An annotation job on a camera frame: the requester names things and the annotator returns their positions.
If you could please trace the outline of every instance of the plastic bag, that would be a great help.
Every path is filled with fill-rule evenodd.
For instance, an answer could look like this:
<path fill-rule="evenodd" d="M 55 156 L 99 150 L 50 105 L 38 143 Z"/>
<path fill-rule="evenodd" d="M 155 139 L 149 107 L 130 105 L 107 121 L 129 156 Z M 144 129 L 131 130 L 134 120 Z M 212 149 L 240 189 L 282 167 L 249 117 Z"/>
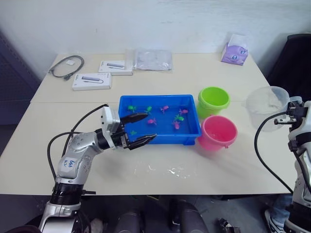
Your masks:
<path fill-rule="evenodd" d="M 136 49 L 133 68 L 143 70 L 171 70 L 172 53 L 166 50 Z"/>

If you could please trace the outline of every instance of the person's shoe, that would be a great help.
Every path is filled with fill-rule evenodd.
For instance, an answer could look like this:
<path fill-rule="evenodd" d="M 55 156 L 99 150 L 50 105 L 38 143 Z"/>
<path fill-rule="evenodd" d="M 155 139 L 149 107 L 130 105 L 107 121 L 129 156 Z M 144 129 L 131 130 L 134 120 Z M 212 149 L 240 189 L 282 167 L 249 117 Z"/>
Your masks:
<path fill-rule="evenodd" d="M 269 210 L 265 210 L 264 216 L 266 218 L 266 224 L 271 233 L 283 233 L 284 230 L 282 227 L 277 226 L 271 219 Z"/>

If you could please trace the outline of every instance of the clear plastic container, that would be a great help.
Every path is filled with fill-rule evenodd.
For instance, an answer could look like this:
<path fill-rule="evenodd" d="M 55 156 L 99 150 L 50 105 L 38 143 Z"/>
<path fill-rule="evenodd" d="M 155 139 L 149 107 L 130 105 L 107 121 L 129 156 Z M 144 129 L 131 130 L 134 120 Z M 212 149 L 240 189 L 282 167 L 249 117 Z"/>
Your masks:
<path fill-rule="evenodd" d="M 252 92 L 246 99 L 245 107 L 250 116 L 252 125 L 257 129 L 259 125 L 273 114 L 286 111 L 290 101 L 300 100 L 301 97 L 289 97 L 286 90 L 278 86 L 262 87 Z M 274 120 L 269 120 L 263 127 L 263 131 L 271 132 L 282 125 L 275 125 Z"/>

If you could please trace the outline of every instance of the gray floor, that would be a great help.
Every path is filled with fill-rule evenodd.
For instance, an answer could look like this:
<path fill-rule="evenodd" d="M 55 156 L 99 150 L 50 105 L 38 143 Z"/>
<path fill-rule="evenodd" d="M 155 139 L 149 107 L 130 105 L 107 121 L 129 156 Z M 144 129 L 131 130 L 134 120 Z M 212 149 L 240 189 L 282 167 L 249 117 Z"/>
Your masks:
<path fill-rule="evenodd" d="M 15 130 L 15 125 L 0 126 L 0 154 Z M 166 225 L 168 203 L 172 198 L 187 200 L 201 213 L 209 231 L 219 233 L 215 224 L 219 218 L 227 219 L 242 233 L 267 232 L 260 211 L 271 204 L 267 196 L 218 200 L 211 196 L 160 196 L 154 200 L 147 196 L 95 196 L 83 200 L 83 209 L 93 219 L 108 222 L 107 233 L 111 233 L 118 217 L 130 209 L 145 212 L 148 233 L 170 232 Z M 40 215 L 49 199 L 47 196 L 0 195 L 0 233 L 21 226 Z"/>

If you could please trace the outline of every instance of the robotic arm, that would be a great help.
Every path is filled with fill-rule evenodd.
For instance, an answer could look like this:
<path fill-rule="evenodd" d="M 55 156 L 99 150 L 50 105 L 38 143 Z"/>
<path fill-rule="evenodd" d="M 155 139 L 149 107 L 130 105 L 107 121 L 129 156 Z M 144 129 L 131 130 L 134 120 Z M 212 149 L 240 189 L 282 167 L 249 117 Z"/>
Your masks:
<path fill-rule="evenodd" d="M 290 124 L 289 149 L 296 157 L 297 180 L 285 222 L 287 233 L 311 233 L 311 101 L 291 102 L 287 119 L 275 119 L 275 124 Z"/>
<path fill-rule="evenodd" d="M 130 142 L 124 125 L 142 120 L 147 113 L 136 113 L 119 118 L 118 112 L 103 107 L 102 128 L 90 133 L 77 134 L 69 143 L 65 155 L 58 164 L 55 186 L 47 202 L 39 229 L 41 232 L 71 232 L 86 192 L 83 186 L 95 155 L 108 148 L 123 147 L 133 150 L 149 143 L 156 134 L 145 135 Z"/>

